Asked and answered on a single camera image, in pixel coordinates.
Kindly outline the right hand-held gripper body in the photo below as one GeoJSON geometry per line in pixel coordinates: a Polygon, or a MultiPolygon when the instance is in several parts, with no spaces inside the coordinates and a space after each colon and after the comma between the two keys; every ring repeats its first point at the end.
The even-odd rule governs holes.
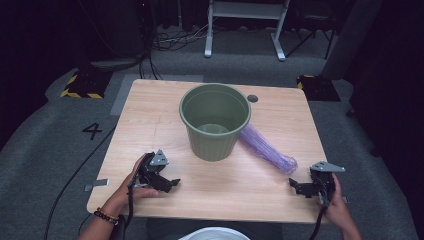
{"type": "Polygon", "coordinates": [[[328,207],[335,191],[335,183],[332,174],[345,172],[346,169],[326,161],[320,161],[310,166],[310,175],[313,185],[318,190],[321,204],[328,207]]]}

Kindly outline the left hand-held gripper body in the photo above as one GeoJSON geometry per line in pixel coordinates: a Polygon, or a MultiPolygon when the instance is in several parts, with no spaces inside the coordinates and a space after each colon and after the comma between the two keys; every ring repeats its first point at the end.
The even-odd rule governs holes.
{"type": "Polygon", "coordinates": [[[161,149],[157,152],[146,153],[137,168],[136,186],[153,188],[168,188],[169,180],[162,177],[160,172],[169,164],[161,149]]]}

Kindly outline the purple plastic trash bag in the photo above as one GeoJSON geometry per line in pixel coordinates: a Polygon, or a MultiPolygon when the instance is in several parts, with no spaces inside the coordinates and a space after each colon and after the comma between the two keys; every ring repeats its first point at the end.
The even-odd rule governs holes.
{"type": "Polygon", "coordinates": [[[274,166],[285,174],[292,174],[298,168],[297,161],[277,150],[252,124],[248,124],[240,133],[239,140],[250,153],[274,166]]]}

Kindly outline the green plastic trash bin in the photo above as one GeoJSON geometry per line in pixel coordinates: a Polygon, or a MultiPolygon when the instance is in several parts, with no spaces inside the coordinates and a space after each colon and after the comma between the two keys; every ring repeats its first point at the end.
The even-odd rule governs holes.
{"type": "Polygon", "coordinates": [[[192,152],[206,161],[227,158],[251,118],[247,97],[238,89],[208,83],[187,91],[179,104],[192,152]]]}

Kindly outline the person's left hand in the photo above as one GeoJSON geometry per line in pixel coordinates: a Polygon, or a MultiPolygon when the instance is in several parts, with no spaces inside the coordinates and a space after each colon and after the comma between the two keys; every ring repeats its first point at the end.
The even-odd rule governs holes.
{"type": "Polygon", "coordinates": [[[159,192],[151,187],[139,187],[135,188],[134,190],[129,187],[144,157],[145,155],[142,155],[136,161],[130,174],[125,178],[120,187],[110,197],[109,201],[111,202],[113,209],[121,211],[124,206],[129,204],[130,195],[132,195],[135,199],[157,197],[159,195],[159,192]]]}

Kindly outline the person's right hand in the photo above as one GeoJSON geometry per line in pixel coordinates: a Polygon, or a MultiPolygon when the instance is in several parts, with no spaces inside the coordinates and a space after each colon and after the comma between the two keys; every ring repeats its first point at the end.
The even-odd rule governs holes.
{"type": "Polygon", "coordinates": [[[351,215],[342,196],[341,184],[335,174],[332,174],[332,177],[335,184],[335,190],[325,215],[341,231],[346,231],[351,222],[351,215]]]}

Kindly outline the person's white shirt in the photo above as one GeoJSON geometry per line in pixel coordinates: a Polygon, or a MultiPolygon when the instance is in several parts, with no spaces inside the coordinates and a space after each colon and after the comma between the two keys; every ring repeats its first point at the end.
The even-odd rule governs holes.
{"type": "Polygon", "coordinates": [[[205,227],[178,240],[250,240],[239,231],[226,227],[205,227]]]}

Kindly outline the black yellow striped base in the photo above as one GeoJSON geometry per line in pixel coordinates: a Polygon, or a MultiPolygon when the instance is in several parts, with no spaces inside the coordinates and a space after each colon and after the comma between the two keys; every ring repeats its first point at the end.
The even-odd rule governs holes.
{"type": "Polygon", "coordinates": [[[304,92],[308,101],[340,101],[333,83],[321,76],[300,75],[297,77],[296,83],[297,87],[304,92]]]}
{"type": "Polygon", "coordinates": [[[62,91],[61,97],[102,99],[112,75],[112,72],[76,71],[62,91]]]}

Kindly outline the dark equipment cabinet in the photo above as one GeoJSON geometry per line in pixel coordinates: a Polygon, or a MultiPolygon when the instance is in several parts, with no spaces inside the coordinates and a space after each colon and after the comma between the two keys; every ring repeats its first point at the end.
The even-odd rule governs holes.
{"type": "Polygon", "coordinates": [[[101,44],[126,63],[98,66],[104,71],[132,68],[148,57],[153,44],[149,0],[77,0],[101,44]]]}

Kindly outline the grey column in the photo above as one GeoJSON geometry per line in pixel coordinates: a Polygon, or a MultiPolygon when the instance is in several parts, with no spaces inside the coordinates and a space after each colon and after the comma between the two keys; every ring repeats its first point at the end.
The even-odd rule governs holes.
{"type": "Polygon", "coordinates": [[[331,51],[321,76],[328,80],[344,78],[357,51],[376,18],[383,0],[357,0],[331,51]]]}

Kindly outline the black tripod stand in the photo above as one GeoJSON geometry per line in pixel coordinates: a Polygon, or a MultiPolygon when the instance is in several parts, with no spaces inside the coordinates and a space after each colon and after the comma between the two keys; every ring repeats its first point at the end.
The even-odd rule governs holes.
{"type": "Polygon", "coordinates": [[[334,14],[331,15],[316,15],[316,14],[301,14],[298,13],[294,29],[297,34],[300,34],[300,30],[307,30],[309,34],[300,40],[300,42],[290,50],[286,56],[289,57],[297,49],[299,49],[308,39],[314,37],[318,32],[322,32],[328,45],[325,51],[324,59],[327,60],[329,57],[330,49],[336,33],[337,18],[334,14]]]}

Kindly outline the white metal stand frame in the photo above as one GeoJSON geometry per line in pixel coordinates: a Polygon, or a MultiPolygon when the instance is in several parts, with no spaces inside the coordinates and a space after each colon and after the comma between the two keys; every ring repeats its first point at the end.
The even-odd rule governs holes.
{"type": "Polygon", "coordinates": [[[209,0],[208,28],[205,42],[204,56],[212,56],[213,46],[213,21],[216,18],[245,18],[277,20],[276,31],[270,34],[274,49],[279,61],[285,61],[286,55],[280,43],[280,34],[286,18],[291,0],[282,0],[278,4],[270,3],[246,3],[246,2],[223,2],[209,0]]]}

